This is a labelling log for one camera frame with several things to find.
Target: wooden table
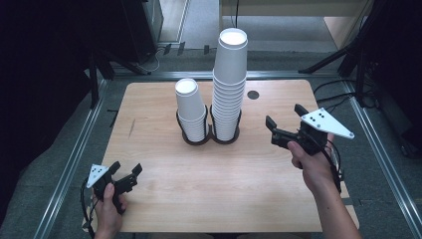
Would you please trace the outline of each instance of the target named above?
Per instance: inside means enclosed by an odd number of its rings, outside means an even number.
[[[199,82],[209,107],[212,82]],[[130,84],[103,165],[121,164],[120,179],[140,163],[138,185],[126,195],[123,232],[317,232],[314,198],[288,150],[270,143],[266,115],[296,131],[294,105],[317,109],[304,80],[248,81],[239,138],[187,144],[176,121],[175,83]],[[249,91],[260,96],[250,100]],[[348,197],[342,185],[342,197]],[[347,206],[356,225],[356,214]]]

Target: forearm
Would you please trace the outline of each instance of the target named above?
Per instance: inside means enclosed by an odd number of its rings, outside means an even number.
[[[361,238],[334,184],[322,186],[314,197],[325,238]]]

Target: hand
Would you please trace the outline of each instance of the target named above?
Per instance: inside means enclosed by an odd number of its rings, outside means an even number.
[[[122,218],[117,213],[114,204],[112,203],[112,196],[114,195],[114,185],[109,183],[105,188],[104,201],[99,200],[96,205],[96,214],[99,226],[96,232],[96,238],[113,238],[120,230]],[[93,194],[94,203],[97,202],[96,196]],[[121,209],[125,210],[127,202],[122,195],[119,196]]]
[[[329,141],[332,141],[333,134],[329,133],[327,138]],[[288,148],[292,153],[292,164],[303,170],[305,184],[313,194],[324,186],[333,185],[335,187],[329,163],[322,152],[310,156],[295,141],[290,141]],[[330,155],[330,145],[325,149],[328,155]]]

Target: cable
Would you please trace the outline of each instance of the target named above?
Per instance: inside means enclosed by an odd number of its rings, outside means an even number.
[[[341,169],[341,158],[340,158],[340,152],[338,151],[337,147],[335,146],[335,144],[334,144],[331,140],[327,139],[327,141],[328,141],[329,143],[331,143],[332,147],[334,148],[334,152],[335,152],[335,154],[337,155],[337,166],[338,166],[338,171],[340,171],[340,169]]]
[[[340,167],[339,167],[340,166],[340,158],[338,158],[338,160],[337,160],[337,165],[338,165],[338,167],[337,167],[337,166],[334,165],[334,162],[332,161],[332,159],[328,155],[328,153],[325,151],[324,147],[321,147],[319,145],[319,143],[312,136],[310,136],[307,132],[303,131],[303,134],[304,134],[304,136],[307,137],[307,139],[309,139],[311,142],[313,142],[319,148],[319,151],[322,152],[322,154],[325,156],[326,160],[329,163],[330,169],[331,169],[332,179],[334,180],[335,187],[337,188],[338,192],[341,193],[341,186],[340,186],[340,182],[341,182],[340,176],[341,176],[341,174],[339,172],[340,171]]]
[[[142,67],[142,66],[140,66],[139,64],[138,65],[136,65],[138,68],[141,68],[142,70],[144,70],[144,71],[146,71],[146,72],[155,72],[156,70],[158,70],[158,68],[159,68],[159,60],[158,60],[158,58],[157,58],[157,54],[159,53],[159,52],[161,52],[161,51],[163,51],[164,49],[158,49],[156,52],[155,52],[155,54],[154,54],[154,57],[155,57],[155,60],[156,60],[156,62],[157,62],[157,66],[156,66],[156,68],[154,68],[154,69],[152,69],[152,70],[149,70],[149,69],[146,69],[146,68],[144,68],[144,67]]]
[[[354,97],[354,93],[344,93],[344,94],[340,94],[340,95],[329,97],[329,98],[319,99],[319,100],[316,100],[316,102],[317,103],[327,102],[327,101],[331,101],[331,100],[334,100],[334,99],[337,99],[337,98],[348,97],[348,96]]]
[[[314,94],[319,90],[319,89],[321,89],[322,87],[325,87],[325,86],[328,86],[328,85],[332,85],[332,84],[336,84],[336,83],[347,83],[347,82],[349,82],[349,83],[355,83],[356,81],[355,80],[339,80],[339,81],[333,81],[333,82],[328,82],[328,83],[324,83],[324,84],[321,84],[321,85],[319,85],[318,87],[316,87],[316,89],[314,90]],[[367,86],[370,86],[370,87],[373,87],[373,84],[372,83],[365,83]]]
[[[88,228],[88,232],[90,233],[90,236],[92,238],[95,238],[96,233],[94,232],[93,226],[91,225],[91,222],[93,221],[93,217],[92,217],[93,215],[92,214],[93,214],[93,210],[94,210],[95,207],[93,206],[93,208],[91,209],[91,212],[90,212],[90,216],[88,216],[87,206],[85,204],[84,191],[85,191],[85,187],[87,186],[87,182],[88,182],[88,178],[86,178],[84,180],[84,182],[82,183],[82,186],[81,186],[81,206],[82,206],[82,211],[84,213],[84,218],[85,218],[85,221],[86,221],[86,225],[84,225],[84,226],[86,226]]]
[[[344,98],[341,102],[339,102],[339,103],[337,103],[337,104],[335,104],[335,105],[332,105],[332,106],[327,107],[327,108],[326,108],[326,110],[327,110],[327,111],[331,114],[331,113],[335,110],[335,108],[336,108],[336,107],[338,107],[338,106],[340,106],[341,104],[345,103],[345,101],[347,101],[347,100],[349,100],[349,99],[351,99],[351,96],[349,96],[349,97],[347,97],[347,98]]]
[[[333,82],[328,82],[328,83],[324,83],[319,85],[315,90],[314,90],[314,94],[317,92],[317,90],[321,89],[322,87],[331,85],[331,84],[336,84],[336,83],[342,83],[342,82],[355,82],[354,80],[339,80],[339,81],[333,81]]]

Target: black cable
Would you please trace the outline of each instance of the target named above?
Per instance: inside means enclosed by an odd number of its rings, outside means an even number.
[[[356,81],[355,80],[339,80],[339,81],[333,81],[333,82],[328,82],[328,83],[324,83],[324,84],[321,84],[321,85],[319,85],[318,87],[316,87],[316,89],[314,90],[314,94],[320,89],[320,88],[322,88],[322,87],[325,87],[325,86],[328,86],[328,85],[332,85],[332,84],[336,84],[336,83],[347,83],[347,82],[350,82],[350,83],[355,83]],[[367,86],[370,86],[370,87],[373,87],[373,84],[371,84],[371,83],[365,83]]]
[[[337,99],[337,98],[348,97],[348,96],[354,97],[354,93],[344,93],[344,94],[340,94],[340,95],[329,97],[329,98],[319,99],[319,100],[316,100],[316,102],[317,103],[327,102],[327,101],[331,101],[331,100],[334,100],[334,99]]]
[[[322,87],[331,85],[331,84],[336,84],[336,83],[342,83],[342,82],[355,82],[354,80],[339,80],[339,81],[333,81],[333,82],[327,82],[324,84],[319,85],[315,90],[314,90],[314,94],[317,92],[317,90],[321,89]]]
[[[93,217],[92,217],[93,212],[92,211],[90,212],[90,217],[89,217],[88,214],[87,214],[87,206],[85,204],[84,191],[85,191],[85,187],[87,186],[87,182],[88,182],[88,178],[86,178],[84,180],[84,182],[82,183],[82,186],[81,186],[81,206],[82,206],[82,211],[84,213],[85,221],[87,223],[88,232],[90,233],[90,236],[92,238],[95,238],[96,233],[94,232],[93,226],[91,226],[91,222],[93,220]]]
[[[328,161],[330,168],[332,168],[333,170],[336,171],[336,178],[334,178],[335,175],[333,175],[332,176],[332,179],[334,180],[334,184],[335,184],[335,187],[337,187],[338,192],[341,193],[341,186],[339,184],[341,182],[340,172],[339,172],[340,171],[340,168],[339,168],[339,166],[340,166],[340,158],[337,160],[337,165],[338,165],[338,168],[337,168],[334,165],[334,162],[332,161],[331,157],[325,151],[325,148],[322,147],[322,146],[320,146],[319,143],[310,134],[308,134],[307,132],[303,131],[303,134],[304,134],[304,136],[307,137],[307,139],[309,139],[311,142],[314,143],[315,146],[317,146],[319,148],[319,151],[322,152],[322,154],[325,156],[326,160]]]
[[[340,170],[341,170],[341,158],[340,158],[340,152],[338,151],[337,147],[335,146],[335,144],[334,144],[331,140],[327,139],[327,141],[328,141],[329,143],[331,143],[332,147],[334,148],[334,152],[335,152],[335,154],[337,155],[337,165],[338,165],[338,171],[340,171]]]
[[[237,18],[239,16],[239,0],[237,0],[236,4],[236,28],[237,28]]]
[[[344,98],[341,102],[339,102],[339,103],[337,103],[337,104],[334,104],[334,105],[332,105],[332,106],[327,107],[327,108],[326,108],[326,110],[327,110],[327,111],[331,114],[331,113],[335,110],[335,108],[336,108],[336,107],[338,107],[338,106],[340,106],[341,104],[345,103],[345,101],[347,101],[347,100],[349,100],[349,99],[351,99],[351,97]]]

